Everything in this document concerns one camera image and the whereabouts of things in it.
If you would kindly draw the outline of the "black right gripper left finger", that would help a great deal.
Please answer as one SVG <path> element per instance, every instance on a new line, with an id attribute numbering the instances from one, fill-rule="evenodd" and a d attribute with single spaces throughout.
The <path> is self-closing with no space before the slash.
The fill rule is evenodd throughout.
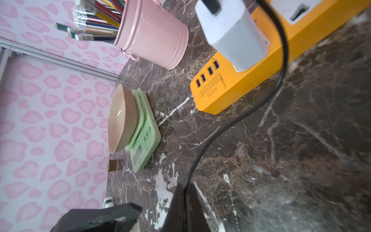
<path id="1" fill-rule="evenodd" d="M 185 231 L 185 192 L 182 184 L 176 186 L 161 232 Z"/>

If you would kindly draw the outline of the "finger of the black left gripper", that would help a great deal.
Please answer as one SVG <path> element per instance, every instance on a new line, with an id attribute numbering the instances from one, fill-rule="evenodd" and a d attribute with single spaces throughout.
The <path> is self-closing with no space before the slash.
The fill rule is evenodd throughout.
<path id="1" fill-rule="evenodd" d="M 142 208 L 127 203 L 105 209 L 72 209 L 64 214 L 52 232 L 129 232 Z"/>

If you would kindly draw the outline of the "white usb charger adapter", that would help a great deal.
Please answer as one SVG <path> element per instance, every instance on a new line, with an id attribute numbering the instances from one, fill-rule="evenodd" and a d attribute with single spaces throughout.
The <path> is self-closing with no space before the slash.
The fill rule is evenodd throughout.
<path id="1" fill-rule="evenodd" d="M 270 42 L 257 27 L 244 1 L 220 1 L 221 10 L 213 15 L 202 1 L 196 3 L 196 14 L 208 41 L 215 50 L 244 72 L 264 59 Z"/>

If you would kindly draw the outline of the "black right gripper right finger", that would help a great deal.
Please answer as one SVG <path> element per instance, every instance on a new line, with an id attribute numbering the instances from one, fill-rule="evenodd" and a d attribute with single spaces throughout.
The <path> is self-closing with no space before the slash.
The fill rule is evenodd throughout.
<path id="1" fill-rule="evenodd" d="M 194 184 L 189 184 L 185 192 L 185 231 L 210 232 L 207 220 Z"/>

